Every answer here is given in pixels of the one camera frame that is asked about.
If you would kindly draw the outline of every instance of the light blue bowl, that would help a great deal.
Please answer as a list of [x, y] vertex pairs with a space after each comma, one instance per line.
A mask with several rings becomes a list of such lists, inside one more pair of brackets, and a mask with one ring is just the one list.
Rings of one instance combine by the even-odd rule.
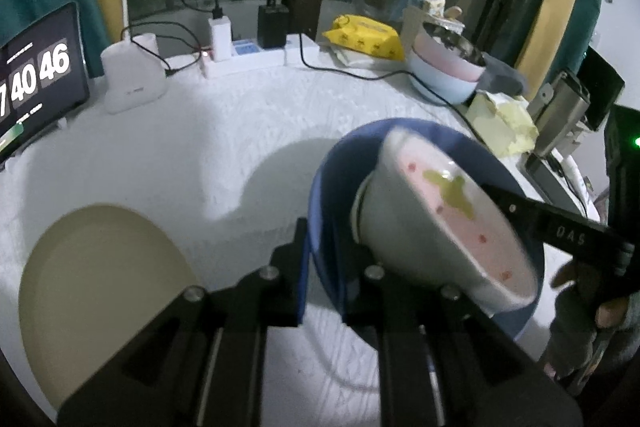
[[[313, 256], [322, 285], [341, 315], [347, 308], [350, 276], [348, 260], [342, 258], [337, 246], [337, 229], [349, 226], [356, 191], [376, 166], [382, 142], [395, 126], [403, 126], [430, 140], [453, 158], [476, 183], [492, 184], [524, 195], [518, 182], [495, 156], [479, 143], [448, 127], [414, 118], [396, 118], [375, 121], [352, 131], [331, 149], [316, 173], [309, 198], [305, 241], [305, 253]], [[522, 333], [533, 315], [545, 273], [542, 243], [532, 240], [524, 230], [516, 227], [516, 231], [536, 270], [538, 292], [529, 306], [494, 315], [494, 321], [512, 339]]]
[[442, 71], [434, 68], [428, 62], [418, 57], [413, 50], [409, 53], [406, 64], [409, 71], [420, 78], [419, 82], [414, 77], [409, 76], [412, 86], [415, 87], [415, 90], [418, 91], [427, 102], [433, 103], [434, 105], [445, 105], [445, 103], [437, 96], [433, 96], [433, 93], [425, 89], [424, 86], [433, 89], [434, 92], [453, 105], [466, 102], [475, 92], [476, 87], [478, 87], [477, 82], [467, 82], [455, 76], [450, 76], [447, 73], [442, 73]]

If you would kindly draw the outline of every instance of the clock digit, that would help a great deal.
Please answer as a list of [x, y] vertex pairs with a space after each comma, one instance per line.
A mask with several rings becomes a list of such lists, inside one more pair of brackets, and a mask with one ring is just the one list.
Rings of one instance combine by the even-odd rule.
[[69, 55], [66, 52], [66, 44], [60, 42], [55, 48], [53, 48], [53, 67], [57, 74], [66, 73], [69, 69]]
[[31, 94], [36, 90], [36, 68], [33, 64], [27, 64], [22, 68], [22, 90], [25, 94]]
[[49, 80], [53, 80], [53, 75], [55, 71], [53, 69], [53, 64], [51, 63], [51, 52], [46, 52], [42, 55], [42, 63], [40, 65], [40, 79], [44, 80], [48, 78]]
[[6, 84], [0, 86], [0, 118], [6, 114]]
[[15, 102], [19, 100], [20, 102], [23, 99], [24, 91], [22, 90], [22, 81], [20, 80], [20, 71], [16, 71], [14, 74], [14, 79], [11, 83], [11, 100]]

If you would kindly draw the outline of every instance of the white router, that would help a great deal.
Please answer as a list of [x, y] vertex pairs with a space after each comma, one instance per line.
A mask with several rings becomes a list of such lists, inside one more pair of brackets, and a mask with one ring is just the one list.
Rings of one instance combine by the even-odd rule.
[[[158, 54], [153, 33], [133, 37], [146, 49]], [[108, 91], [104, 97], [107, 112], [116, 114], [160, 98], [169, 83], [159, 58], [125, 40], [116, 42], [101, 54]]]

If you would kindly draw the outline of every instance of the black charger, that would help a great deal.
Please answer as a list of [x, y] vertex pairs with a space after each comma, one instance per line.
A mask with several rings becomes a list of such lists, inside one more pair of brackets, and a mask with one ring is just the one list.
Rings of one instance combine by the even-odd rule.
[[278, 0], [267, 0], [258, 8], [258, 45], [264, 50], [283, 48], [289, 31], [289, 8]]

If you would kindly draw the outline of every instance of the pink bowl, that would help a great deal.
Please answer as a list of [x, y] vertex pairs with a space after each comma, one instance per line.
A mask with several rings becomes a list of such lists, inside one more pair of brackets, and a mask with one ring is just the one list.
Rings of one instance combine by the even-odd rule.
[[465, 82], [477, 82], [484, 73], [482, 66], [476, 66], [456, 55], [456, 52], [446, 49], [444, 45], [434, 40], [424, 28], [420, 28], [420, 32], [415, 38], [414, 51], [418, 57], [437, 70]]

